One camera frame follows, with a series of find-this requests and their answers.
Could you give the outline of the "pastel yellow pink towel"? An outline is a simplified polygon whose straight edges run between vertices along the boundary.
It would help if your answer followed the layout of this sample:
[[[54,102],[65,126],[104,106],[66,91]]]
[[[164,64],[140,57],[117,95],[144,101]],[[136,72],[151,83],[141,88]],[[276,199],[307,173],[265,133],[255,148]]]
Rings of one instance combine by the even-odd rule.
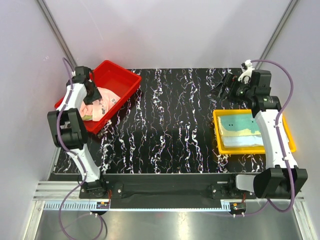
[[[251,114],[231,114],[217,117],[222,137],[260,136],[260,128]]]

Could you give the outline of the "light blue towel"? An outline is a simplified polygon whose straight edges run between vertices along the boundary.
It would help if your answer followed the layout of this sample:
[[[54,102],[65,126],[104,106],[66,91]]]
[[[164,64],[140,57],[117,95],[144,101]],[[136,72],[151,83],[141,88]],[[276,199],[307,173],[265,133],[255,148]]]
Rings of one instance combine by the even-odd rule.
[[[222,137],[223,145],[226,148],[248,148],[262,147],[263,139],[261,136],[224,136]]]

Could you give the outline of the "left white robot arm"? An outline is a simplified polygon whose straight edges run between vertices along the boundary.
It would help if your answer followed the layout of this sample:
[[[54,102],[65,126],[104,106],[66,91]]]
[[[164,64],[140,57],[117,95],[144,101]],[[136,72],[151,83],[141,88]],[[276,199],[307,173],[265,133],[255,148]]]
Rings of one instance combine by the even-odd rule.
[[[97,198],[108,193],[108,186],[95,164],[88,146],[88,132],[80,115],[81,105],[91,105],[102,96],[91,77],[93,70],[86,66],[75,68],[66,84],[66,94],[55,111],[47,114],[52,139],[74,161],[80,171],[81,192]]]

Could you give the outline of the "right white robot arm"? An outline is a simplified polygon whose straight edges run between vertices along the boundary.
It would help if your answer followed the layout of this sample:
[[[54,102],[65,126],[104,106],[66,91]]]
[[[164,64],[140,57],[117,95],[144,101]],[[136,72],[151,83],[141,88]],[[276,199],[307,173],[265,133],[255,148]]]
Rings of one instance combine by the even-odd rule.
[[[250,192],[260,199],[293,200],[308,179],[307,170],[299,168],[292,155],[283,124],[284,107],[278,97],[270,95],[271,77],[270,71],[254,69],[249,83],[240,81],[232,73],[226,73],[219,83],[219,97],[229,89],[227,98],[248,104],[266,157],[266,169],[261,173],[239,173],[230,179],[227,192],[235,199]]]

